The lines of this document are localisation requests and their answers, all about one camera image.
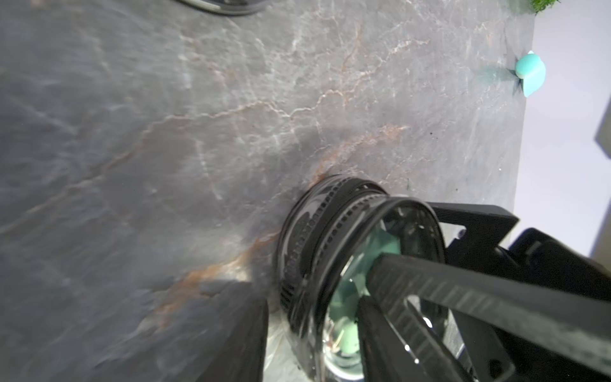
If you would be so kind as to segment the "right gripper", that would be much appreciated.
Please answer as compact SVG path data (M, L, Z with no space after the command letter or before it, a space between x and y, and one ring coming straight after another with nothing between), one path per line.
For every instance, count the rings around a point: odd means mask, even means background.
M465 229L446 250L449 265L380 256L367 276L374 299L392 307L416 295L481 320L458 318L460 359L478 381L610 379L609 272L537 229L501 247L519 219L499 206L431 207Z

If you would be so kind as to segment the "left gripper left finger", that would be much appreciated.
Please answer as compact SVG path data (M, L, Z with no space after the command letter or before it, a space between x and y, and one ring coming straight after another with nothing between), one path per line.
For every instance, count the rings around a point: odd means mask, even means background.
M262 381L268 322L267 299L248 302L227 342L197 381Z

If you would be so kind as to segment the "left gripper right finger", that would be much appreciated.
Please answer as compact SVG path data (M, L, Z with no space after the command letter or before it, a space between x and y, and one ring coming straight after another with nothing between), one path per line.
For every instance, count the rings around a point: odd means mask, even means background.
M356 322L365 381L430 380L372 297L359 300Z

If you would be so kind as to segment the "green charger cube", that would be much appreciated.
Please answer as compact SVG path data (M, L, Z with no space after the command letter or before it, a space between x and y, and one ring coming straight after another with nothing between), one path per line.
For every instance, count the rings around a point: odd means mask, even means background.
M359 299L369 293L366 287L367 273L378 256L399 253L399 238L378 228L369 234L349 259L329 304L329 318L332 321L329 348L335 353L352 356L359 352L356 309Z

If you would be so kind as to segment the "teal garden trowel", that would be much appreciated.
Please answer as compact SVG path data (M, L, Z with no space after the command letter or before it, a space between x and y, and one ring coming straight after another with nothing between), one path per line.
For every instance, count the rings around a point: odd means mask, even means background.
M541 57L533 51L520 58L516 63L516 76L520 79L523 95L530 97L544 85L547 69Z

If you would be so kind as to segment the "green artificial grass mat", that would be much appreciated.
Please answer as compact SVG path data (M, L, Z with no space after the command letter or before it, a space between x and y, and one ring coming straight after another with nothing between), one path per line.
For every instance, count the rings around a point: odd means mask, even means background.
M556 3L560 3L560 0L531 0L531 8L536 14L539 14Z

